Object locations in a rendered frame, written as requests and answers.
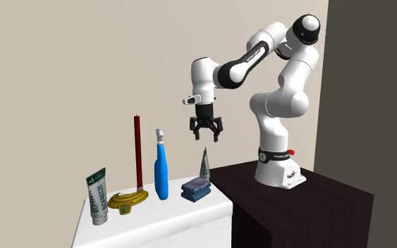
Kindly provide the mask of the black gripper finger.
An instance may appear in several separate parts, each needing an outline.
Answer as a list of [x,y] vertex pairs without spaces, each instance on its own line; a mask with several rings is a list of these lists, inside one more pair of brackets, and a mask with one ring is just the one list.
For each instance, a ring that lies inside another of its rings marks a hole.
[[219,135],[224,130],[221,117],[213,118],[209,128],[214,133],[214,142],[218,142]]
[[190,130],[193,132],[195,139],[200,139],[200,124],[195,116],[190,117]]

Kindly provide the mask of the white toilet tank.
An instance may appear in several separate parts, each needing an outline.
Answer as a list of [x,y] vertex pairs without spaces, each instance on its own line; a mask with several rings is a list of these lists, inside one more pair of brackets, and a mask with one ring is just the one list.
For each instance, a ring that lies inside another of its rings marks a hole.
[[181,185],[191,179],[170,180],[166,200],[145,185],[146,200],[127,215],[109,209],[101,225],[92,224],[86,199],[71,248],[231,248],[232,201],[213,185],[197,202],[182,198]]

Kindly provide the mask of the red and yellow plunger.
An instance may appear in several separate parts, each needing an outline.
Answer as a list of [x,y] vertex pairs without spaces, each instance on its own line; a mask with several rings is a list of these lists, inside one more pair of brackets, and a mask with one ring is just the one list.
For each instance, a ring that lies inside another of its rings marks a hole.
[[142,152],[141,152],[141,134],[140,134],[140,117],[135,115],[133,117],[134,125],[134,138],[135,138],[135,171],[136,171],[136,192],[121,194],[114,194],[109,201],[107,206],[111,209],[118,209],[121,215],[126,215],[131,212],[133,206],[143,202],[148,198],[148,191],[144,190],[142,180]]

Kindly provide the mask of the small green white tube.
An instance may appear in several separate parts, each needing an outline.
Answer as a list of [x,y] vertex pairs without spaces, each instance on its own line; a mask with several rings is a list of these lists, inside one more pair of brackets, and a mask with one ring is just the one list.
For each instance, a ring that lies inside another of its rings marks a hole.
[[207,148],[204,148],[203,155],[202,155],[202,160],[201,160],[201,165],[200,165],[200,177],[205,180],[210,179]]

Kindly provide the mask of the blue spray bottle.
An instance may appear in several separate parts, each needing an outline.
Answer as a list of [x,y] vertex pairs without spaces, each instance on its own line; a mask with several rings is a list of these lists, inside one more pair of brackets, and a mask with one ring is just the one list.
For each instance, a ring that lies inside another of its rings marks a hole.
[[169,197],[169,174],[164,148],[164,133],[156,129],[157,159],[154,162],[154,186],[158,198],[166,200]]

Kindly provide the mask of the dark brown robot stand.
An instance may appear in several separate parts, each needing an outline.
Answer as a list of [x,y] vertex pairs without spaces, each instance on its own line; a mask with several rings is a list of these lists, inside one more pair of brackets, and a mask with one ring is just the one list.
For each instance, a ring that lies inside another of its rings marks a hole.
[[256,161],[210,170],[233,203],[231,248],[367,248],[373,194],[303,170],[291,190],[254,179]]

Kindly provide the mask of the blue folded sponge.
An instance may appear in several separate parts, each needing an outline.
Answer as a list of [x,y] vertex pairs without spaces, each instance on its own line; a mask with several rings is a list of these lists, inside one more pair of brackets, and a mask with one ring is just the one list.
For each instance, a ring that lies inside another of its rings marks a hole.
[[191,202],[196,202],[211,192],[211,182],[203,178],[194,178],[182,184],[181,196]]

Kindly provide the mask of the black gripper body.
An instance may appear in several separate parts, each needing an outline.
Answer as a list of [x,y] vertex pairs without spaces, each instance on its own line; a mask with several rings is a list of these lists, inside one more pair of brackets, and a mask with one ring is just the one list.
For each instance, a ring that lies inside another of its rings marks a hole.
[[215,128],[213,104],[195,106],[196,128]]

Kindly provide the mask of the green and white tube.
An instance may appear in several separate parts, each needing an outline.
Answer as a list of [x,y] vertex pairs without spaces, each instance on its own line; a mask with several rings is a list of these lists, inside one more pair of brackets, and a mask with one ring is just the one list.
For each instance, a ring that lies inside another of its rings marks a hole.
[[107,205],[105,175],[106,168],[102,168],[86,178],[90,202],[90,215],[94,225],[102,225],[107,222],[108,219],[109,207]]

